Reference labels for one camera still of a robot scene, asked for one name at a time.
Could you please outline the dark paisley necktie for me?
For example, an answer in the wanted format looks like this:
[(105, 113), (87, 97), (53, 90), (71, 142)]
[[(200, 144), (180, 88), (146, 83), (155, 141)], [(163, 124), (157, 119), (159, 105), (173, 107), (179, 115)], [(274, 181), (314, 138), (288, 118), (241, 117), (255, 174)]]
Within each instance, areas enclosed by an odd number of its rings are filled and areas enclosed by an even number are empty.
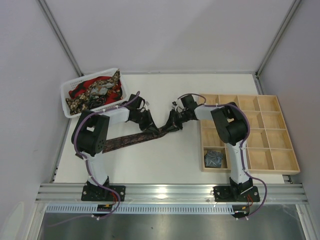
[(164, 137), (169, 133), (181, 131), (182, 129), (183, 127), (178, 128), (176, 126), (171, 126), (171, 127), (162, 126), (159, 129), (160, 130), (159, 134), (140, 132), (140, 133), (135, 133), (131, 135), (107, 139), (103, 145), (102, 152), (107, 153), (107, 152), (115, 151), (125, 147), (129, 147), (132, 145), (137, 145), (137, 144), (145, 143), (151, 140), (156, 140)]

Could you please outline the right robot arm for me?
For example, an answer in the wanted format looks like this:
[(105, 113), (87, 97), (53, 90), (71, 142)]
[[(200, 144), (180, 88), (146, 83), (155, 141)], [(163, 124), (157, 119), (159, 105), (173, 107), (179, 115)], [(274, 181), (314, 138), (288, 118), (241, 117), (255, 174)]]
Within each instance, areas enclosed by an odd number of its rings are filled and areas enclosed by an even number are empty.
[(192, 93), (186, 93), (178, 98), (183, 105), (182, 110), (176, 102), (164, 125), (167, 132), (183, 129), (183, 123), (188, 121), (213, 121), (220, 140), (226, 144), (230, 157), (231, 173), (229, 177), (229, 193), (219, 191), (220, 196), (241, 200), (253, 189), (253, 178), (249, 174), (247, 163), (247, 139), (250, 135), (250, 124), (245, 114), (235, 102), (207, 105), (198, 104)]

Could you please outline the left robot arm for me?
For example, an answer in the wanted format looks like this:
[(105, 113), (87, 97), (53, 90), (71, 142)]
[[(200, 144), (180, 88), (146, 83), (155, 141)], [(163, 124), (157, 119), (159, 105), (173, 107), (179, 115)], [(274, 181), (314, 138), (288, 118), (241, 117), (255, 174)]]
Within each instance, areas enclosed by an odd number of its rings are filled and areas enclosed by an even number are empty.
[[(126, 122), (138, 124), (140, 132), (107, 139), (110, 126)], [(84, 160), (88, 173), (81, 200), (120, 200), (110, 186), (103, 153), (146, 142), (159, 134), (146, 101), (138, 94), (132, 94), (128, 101), (110, 109), (84, 110), (71, 137), (76, 155)]]

